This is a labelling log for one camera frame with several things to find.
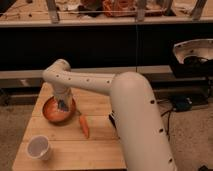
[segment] wooden table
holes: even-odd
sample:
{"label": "wooden table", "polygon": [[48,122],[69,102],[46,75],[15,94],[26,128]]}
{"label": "wooden table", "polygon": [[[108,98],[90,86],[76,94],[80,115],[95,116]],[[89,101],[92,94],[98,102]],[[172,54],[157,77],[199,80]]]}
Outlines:
{"label": "wooden table", "polygon": [[[42,107],[52,89],[44,83],[19,147],[13,170],[99,170],[126,168],[115,128],[108,119],[109,97],[72,89],[78,109],[87,116],[90,138],[86,139],[75,115],[64,125],[49,123]],[[49,161],[31,159],[26,146],[34,135],[46,135],[53,148]]]}

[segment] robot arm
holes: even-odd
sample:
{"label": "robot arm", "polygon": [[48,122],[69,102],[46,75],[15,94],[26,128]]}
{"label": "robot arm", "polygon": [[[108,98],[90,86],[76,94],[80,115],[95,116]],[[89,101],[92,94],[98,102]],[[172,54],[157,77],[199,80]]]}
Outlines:
{"label": "robot arm", "polygon": [[152,88],[138,73],[85,74],[69,72],[57,60],[43,77],[54,96],[68,104],[69,87],[108,94],[128,171],[177,171]]}
{"label": "robot arm", "polygon": [[58,102],[70,108],[72,93],[70,87],[94,91],[109,95],[112,79],[115,74],[92,74],[70,72],[69,63],[63,59],[54,62],[43,72],[43,78],[51,83],[53,95]]}

